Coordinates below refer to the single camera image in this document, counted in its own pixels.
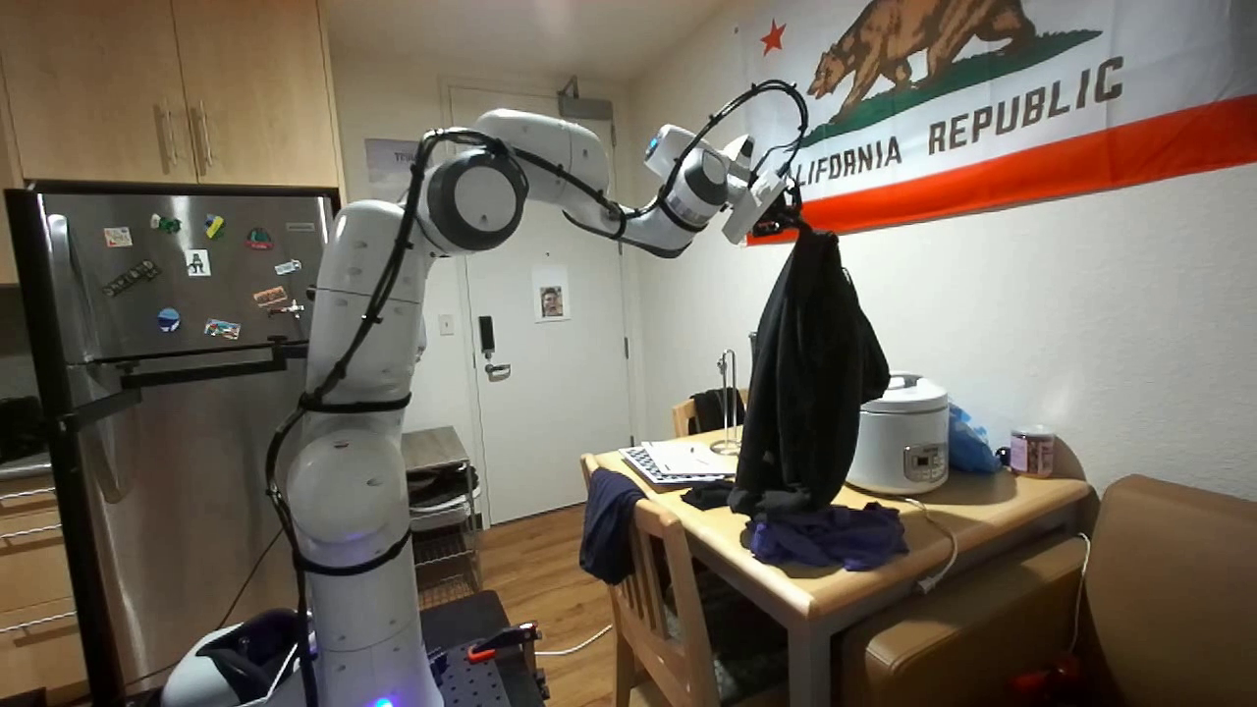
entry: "sofa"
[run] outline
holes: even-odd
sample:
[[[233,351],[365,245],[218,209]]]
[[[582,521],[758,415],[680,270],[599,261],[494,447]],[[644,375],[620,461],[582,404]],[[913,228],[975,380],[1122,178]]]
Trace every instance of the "sofa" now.
[[[855,624],[836,667],[853,707],[1257,705],[1257,503],[1128,474],[1080,536]]]

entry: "white rice cooker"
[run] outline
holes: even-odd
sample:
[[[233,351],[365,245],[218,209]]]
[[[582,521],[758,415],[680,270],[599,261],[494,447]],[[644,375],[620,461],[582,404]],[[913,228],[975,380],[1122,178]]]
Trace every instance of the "white rice cooker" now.
[[[894,375],[889,392],[861,404],[849,483],[872,495],[923,495],[946,483],[946,388]]]

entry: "robotic arm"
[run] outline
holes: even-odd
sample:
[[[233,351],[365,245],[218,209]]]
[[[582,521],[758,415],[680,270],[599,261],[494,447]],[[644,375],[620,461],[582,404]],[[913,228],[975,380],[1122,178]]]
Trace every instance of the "robotic arm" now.
[[[603,198],[608,159],[597,133],[492,112],[470,131],[420,142],[405,203],[340,209],[318,270],[305,392],[265,461],[285,470],[281,490],[269,480],[269,501],[293,548],[298,617],[309,617],[289,656],[269,664],[298,677],[269,672],[261,689],[239,656],[216,656],[233,648],[229,629],[183,656],[165,705],[442,705],[420,635],[396,446],[413,353],[425,351],[425,279],[436,261],[505,245],[527,199],[556,203],[572,228],[653,256],[680,256],[717,209],[730,212],[726,236],[745,236],[784,192],[790,169],[758,178],[751,139],[712,150],[701,133],[662,125],[644,155],[662,185],[653,203],[623,209]],[[442,142],[460,155],[429,169]]]

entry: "hanging jacket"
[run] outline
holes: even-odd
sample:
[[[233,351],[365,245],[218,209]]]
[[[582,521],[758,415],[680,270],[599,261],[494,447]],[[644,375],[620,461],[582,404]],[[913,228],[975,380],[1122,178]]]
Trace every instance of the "hanging jacket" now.
[[[730,507],[824,512],[849,480],[861,404],[889,380],[889,356],[841,269],[836,236],[801,226],[758,317]]]

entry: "refrigerator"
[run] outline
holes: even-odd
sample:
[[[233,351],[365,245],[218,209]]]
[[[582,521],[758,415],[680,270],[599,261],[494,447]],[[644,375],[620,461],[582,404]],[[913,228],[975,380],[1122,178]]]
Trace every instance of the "refrigerator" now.
[[[333,189],[6,189],[93,705],[293,608],[265,446],[301,392]]]

